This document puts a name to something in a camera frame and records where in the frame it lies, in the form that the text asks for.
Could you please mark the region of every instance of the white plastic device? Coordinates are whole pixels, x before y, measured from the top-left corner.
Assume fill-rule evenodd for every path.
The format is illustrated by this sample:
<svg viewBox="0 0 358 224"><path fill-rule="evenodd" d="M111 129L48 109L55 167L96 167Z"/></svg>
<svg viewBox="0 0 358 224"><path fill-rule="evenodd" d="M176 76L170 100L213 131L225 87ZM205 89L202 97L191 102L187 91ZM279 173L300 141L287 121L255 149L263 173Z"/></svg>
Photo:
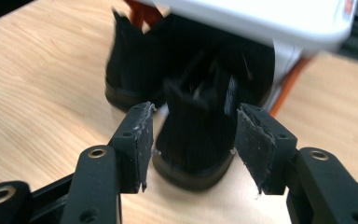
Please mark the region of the white plastic device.
<svg viewBox="0 0 358 224"><path fill-rule="evenodd" d="M350 35L357 0L138 0L275 48L270 110L301 55L337 50Z"/></svg>

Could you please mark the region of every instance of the wood grain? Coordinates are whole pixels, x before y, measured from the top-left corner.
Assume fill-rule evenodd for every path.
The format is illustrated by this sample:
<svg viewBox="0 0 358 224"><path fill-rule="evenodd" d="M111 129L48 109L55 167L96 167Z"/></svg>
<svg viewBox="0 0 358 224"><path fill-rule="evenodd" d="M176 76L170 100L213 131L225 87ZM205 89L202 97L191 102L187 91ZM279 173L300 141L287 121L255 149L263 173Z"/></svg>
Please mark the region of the wood grain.
<svg viewBox="0 0 358 224"><path fill-rule="evenodd" d="M0 182L32 190L71 174L79 153L106 144L124 113L104 98L118 0L38 0L0 19ZM321 54L277 119L299 145L337 154L358 180L358 63ZM155 135L163 116L155 115ZM148 189L123 195L125 223L289 223L284 196L258 196L236 157L212 189L192 193L153 165Z"/></svg>

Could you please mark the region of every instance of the shoe sole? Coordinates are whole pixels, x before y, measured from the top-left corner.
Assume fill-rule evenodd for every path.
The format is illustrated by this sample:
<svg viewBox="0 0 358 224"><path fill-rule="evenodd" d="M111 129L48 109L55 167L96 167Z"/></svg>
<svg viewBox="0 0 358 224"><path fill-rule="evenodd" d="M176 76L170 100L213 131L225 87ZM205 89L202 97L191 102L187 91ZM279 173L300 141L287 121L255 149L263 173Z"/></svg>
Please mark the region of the shoe sole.
<svg viewBox="0 0 358 224"><path fill-rule="evenodd" d="M140 92L126 91L121 88L112 87L107 80L105 80L105 97L112 106L120 109L129 110L132 106L144 102L151 102L156 108L161 107L165 103L164 90L159 88L157 91L144 95Z"/></svg>
<svg viewBox="0 0 358 224"><path fill-rule="evenodd" d="M153 157L152 162L156 171L175 186L190 191L203 191L211 188L222 179L233 158L233 154L228 154L226 159L216 164L215 167L199 171L197 174L184 172L158 155Z"/></svg>

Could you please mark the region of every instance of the black shoe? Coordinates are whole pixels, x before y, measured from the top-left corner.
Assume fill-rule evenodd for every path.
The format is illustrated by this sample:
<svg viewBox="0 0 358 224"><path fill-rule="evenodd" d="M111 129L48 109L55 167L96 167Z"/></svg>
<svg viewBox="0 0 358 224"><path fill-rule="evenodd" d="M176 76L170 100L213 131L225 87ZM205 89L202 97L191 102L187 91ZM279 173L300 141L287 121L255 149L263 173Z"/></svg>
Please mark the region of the black shoe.
<svg viewBox="0 0 358 224"><path fill-rule="evenodd" d="M106 66L106 99L129 109L145 101L160 107L165 103L163 79L178 77L205 46L229 33L170 14L147 33L114 12L115 45Z"/></svg>
<svg viewBox="0 0 358 224"><path fill-rule="evenodd" d="M116 12L114 15L116 37L106 66L106 99L125 110L146 101L162 105L166 50L155 37L132 26L126 17Z"/></svg>
<svg viewBox="0 0 358 224"><path fill-rule="evenodd" d="M233 159L237 107L265 98L274 60L273 48L232 36L198 54L181 80L166 81L170 114L156 142L158 173L184 189L217 183Z"/></svg>

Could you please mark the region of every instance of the black fabric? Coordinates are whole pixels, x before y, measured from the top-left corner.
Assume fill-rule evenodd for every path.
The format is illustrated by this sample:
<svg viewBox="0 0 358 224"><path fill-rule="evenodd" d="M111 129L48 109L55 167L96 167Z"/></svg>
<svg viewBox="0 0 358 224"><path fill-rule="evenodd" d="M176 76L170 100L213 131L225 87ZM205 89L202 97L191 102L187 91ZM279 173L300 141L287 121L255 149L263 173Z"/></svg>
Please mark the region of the black fabric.
<svg viewBox="0 0 358 224"><path fill-rule="evenodd" d="M129 97L131 104L137 100L160 103L160 100L151 96L162 90L165 78L181 76L201 50L226 39L240 38L174 14L168 15L143 34L126 17L116 12L114 15L116 36L106 66L106 89L125 96L109 99L114 98L111 96L114 94L108 92L106 97L111 103L126 104Z"/></svg>
<svg viewBox="0 0 358 224"><path fill-rule="evenodd" d="M260 104L273 73L274 49L244 38L202 50L181 79L164 83L170 114L156 142L162 158L190 173L221 163L233 148L239 103Z"/></svg>

